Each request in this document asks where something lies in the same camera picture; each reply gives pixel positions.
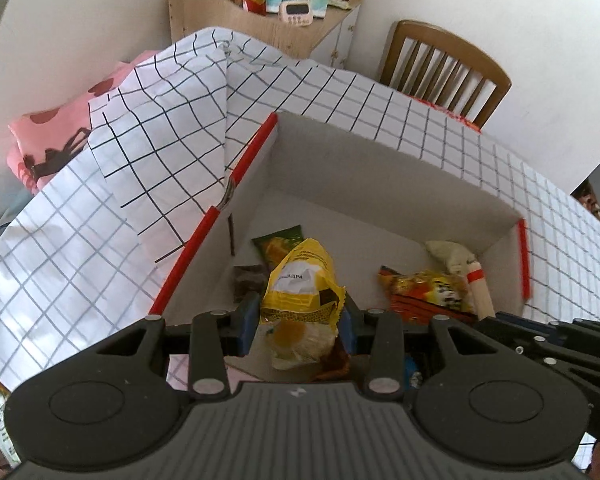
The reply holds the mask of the brown orange snack bag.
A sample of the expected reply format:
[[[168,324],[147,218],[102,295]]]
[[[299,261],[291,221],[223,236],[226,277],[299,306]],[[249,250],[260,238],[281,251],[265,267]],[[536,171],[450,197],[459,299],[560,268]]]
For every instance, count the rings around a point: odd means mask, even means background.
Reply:
[[[350,354],[337,337],[329,354],[321,357],[321,368],[313,376],[312,382],[341,382],[350,376]]]

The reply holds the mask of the blue oreo packet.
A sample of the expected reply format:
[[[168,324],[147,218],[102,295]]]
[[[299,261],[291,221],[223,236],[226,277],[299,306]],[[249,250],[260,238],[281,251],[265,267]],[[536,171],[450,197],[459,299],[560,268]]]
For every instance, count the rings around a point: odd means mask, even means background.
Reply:
[[[407,389],[419,389],[422,385],[422,373],[411,356],[404,361],[404,384]]]

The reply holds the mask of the red orange chip bag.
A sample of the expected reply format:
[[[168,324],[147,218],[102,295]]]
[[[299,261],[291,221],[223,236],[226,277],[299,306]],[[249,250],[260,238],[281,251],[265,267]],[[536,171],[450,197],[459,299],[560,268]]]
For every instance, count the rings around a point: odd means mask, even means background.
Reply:
[[[446,315],[460,322],[478,322],[465,281],[452,274],[422,271],[400,274],[382,266],[380,286],[389,299],[389,307],[407,324],[427,325],[435,315]]]

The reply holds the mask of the dark green small packet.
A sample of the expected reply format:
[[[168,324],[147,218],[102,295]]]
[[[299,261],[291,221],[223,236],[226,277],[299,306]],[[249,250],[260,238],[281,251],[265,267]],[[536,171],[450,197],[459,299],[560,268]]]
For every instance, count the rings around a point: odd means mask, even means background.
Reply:
[[[235,266],[233,269],[232,287],[234,301],[238,304],[250,292],[262,295],[268,284],[268,269],[262,264],[255,266]]]

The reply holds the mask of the white orange snack packet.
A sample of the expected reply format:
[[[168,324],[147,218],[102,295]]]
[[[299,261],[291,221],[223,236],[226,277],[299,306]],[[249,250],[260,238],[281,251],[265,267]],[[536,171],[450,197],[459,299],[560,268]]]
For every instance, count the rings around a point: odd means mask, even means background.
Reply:
[[[332,351],[336,337],[328,324],[279,320],[266,330],[265,342],[272,367],[291,370],[320,362]]]

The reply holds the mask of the yellow snack packet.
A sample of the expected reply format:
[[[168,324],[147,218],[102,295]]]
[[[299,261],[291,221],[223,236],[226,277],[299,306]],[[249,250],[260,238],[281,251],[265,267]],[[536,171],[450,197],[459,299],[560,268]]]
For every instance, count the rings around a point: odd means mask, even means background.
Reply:
[[[346,293],[338,283],[332,257],[318,240],[307,238],[270,274],[261,320],[321,324],[336,334]]]

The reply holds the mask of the clear small candy packet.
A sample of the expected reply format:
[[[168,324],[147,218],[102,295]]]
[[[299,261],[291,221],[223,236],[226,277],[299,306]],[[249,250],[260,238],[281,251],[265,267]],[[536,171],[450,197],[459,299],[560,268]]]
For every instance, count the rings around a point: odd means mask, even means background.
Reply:
[[[468,261],[466,281],[474,300],[478,319],[494,318],[495,310],[489,286],[486,284],[486,274],[477,260]]]

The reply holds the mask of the green biscuit packet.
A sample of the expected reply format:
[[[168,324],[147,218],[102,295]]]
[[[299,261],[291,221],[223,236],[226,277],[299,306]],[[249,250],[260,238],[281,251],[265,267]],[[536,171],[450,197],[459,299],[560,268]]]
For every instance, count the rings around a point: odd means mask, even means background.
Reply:
[[[296,246],[304,241],[300,224],[253,238],[252,244],[269,271],[273,271]]]

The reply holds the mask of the pale green-flecked snack bag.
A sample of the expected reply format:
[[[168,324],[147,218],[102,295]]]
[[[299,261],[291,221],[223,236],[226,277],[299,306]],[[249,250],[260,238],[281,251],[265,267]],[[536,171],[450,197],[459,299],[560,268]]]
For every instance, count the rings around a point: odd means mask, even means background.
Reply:
[[[478,262],[477,257],[464,245],[449,240],[428,240],[426,249],[441,261],[451,274],[464,278],[469,267]]]

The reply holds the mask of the red and white cardboard box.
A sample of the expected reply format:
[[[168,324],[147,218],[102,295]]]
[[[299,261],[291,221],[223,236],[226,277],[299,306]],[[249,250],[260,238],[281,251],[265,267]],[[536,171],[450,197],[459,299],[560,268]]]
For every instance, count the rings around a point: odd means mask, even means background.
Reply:
[[[486,270],[495,307],[519,312],[527,281],[520,215],[493,195],[412,156],[294,114],[270,118],[230,176],[224,203],[208,211],[163,286],[166,319],[232,310],[230,278],[256,260],[252,239],[300,224],[332,257],[338,283],[360,309],[387,309],[377,272],[429,268],[428,240],[464,245]],[[225,357],[261,382],[312,388],[312,365],[272,367],[259,324],[249,353]]]

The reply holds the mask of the white black grid tablecloth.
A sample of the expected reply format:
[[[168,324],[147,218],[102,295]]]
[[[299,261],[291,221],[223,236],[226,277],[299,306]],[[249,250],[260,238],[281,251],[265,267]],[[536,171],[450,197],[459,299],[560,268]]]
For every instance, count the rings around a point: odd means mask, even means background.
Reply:
[[[412,156],[520,215],[524,303],[600,321],[600,224],[481,134],[422,131],[405,96],[239,32],[207,28],[90,105],[87,149],[0,240],[0,316],[76,347],[28,350],[0,322],[16,479],[577,479],[590,407],[569,379],[456,318],[402,321],[422,373],[400,400],[311,389],[227,362],[230,396],[188,394],[163,286],[262,126],[294,114]]]

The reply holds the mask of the red chair cushion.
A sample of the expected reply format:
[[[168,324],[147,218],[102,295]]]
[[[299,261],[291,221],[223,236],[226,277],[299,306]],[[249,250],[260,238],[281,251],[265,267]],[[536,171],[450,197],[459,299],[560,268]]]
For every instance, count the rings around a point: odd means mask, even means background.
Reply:
[[[408,113],[406,122],[422,131],[431,132],[443,130],[461,134],[466,131],[481,134],[481,129],[466,117],[450,112],[440,105],[436,105],[421,98],[406,96]]]

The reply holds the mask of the pink patterned cloth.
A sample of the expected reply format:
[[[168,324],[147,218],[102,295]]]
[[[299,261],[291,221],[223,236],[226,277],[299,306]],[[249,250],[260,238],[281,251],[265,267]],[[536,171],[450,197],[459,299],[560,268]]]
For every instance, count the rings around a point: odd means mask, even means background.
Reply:
[[[145,51],[131,62],[120,62],[110,75],[75,99],[50,110],[25,114],[8,125],[14,144],[6,157],[7,166],[32,195],[83,150],[92,130],[88,102],[106,96],[137,64],[154,54]]]

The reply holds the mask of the wooden chair behind table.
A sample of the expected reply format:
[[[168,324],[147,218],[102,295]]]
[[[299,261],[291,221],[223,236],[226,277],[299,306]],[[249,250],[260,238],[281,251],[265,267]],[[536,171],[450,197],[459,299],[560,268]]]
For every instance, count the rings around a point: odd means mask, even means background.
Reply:
[[[512,88],[497,62],[460,36],[420,21],[392,25],[379,82],[481,129]]]

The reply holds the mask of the wooden side cabinet with drawers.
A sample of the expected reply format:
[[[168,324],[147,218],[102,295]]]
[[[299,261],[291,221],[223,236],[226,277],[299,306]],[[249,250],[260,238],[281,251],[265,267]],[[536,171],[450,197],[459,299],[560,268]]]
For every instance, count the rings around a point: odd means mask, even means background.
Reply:
[[[343,68],[347,65],[363,0],[342,0],[348,10],[330,6],[324,18],[306,27],[283,23],[278,16],[249,13],[230,0],[169,0],[171,40],[178,42],[203,28],[219,26],[257,38],[292,58]]]

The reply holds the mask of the pink digital timer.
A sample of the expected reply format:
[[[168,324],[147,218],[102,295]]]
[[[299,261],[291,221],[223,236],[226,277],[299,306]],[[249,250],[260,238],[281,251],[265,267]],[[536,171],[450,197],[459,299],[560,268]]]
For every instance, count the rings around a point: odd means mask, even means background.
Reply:
[[[308,0],[283,1],[278,6],[280,20],[296,27],[310,26],[313,22],[313,13]]]

